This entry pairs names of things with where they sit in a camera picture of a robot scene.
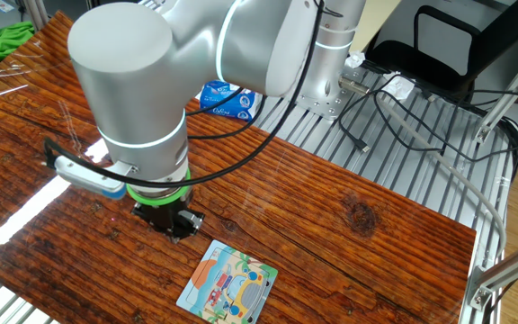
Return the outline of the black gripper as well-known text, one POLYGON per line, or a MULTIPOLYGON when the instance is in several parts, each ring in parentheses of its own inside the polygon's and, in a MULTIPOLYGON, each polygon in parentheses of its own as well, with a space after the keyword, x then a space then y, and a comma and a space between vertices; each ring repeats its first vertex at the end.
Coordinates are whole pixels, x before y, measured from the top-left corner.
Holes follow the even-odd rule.
POLYGON ((190 202, 186 197, 171 202, 136 202, 131 212, 175 243, 194 236, 204 221, 202 212, 189 208, 190 202))

